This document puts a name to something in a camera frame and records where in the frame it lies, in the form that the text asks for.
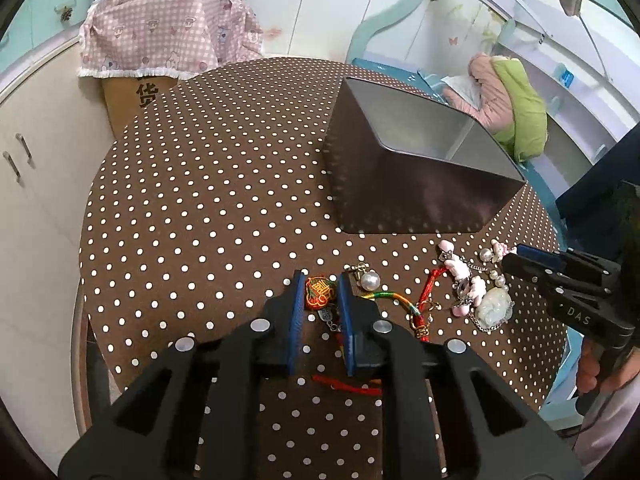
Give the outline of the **person right hand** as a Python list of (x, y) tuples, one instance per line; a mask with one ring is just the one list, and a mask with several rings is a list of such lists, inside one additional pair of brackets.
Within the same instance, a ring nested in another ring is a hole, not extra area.
[(582, 355), (578, 363), (576, 376), (577, 391), (586, 394), (597, 387), (602, 393), (610, 393), (623, 388), (631, 382), (640, 370), (640, 354), (638, 349), (634, 349), (623, 366), (606, 379), (599, 379), (601, 371), (600, 361), (594, 353), (596, 346), (588, 339), (582, 340)]

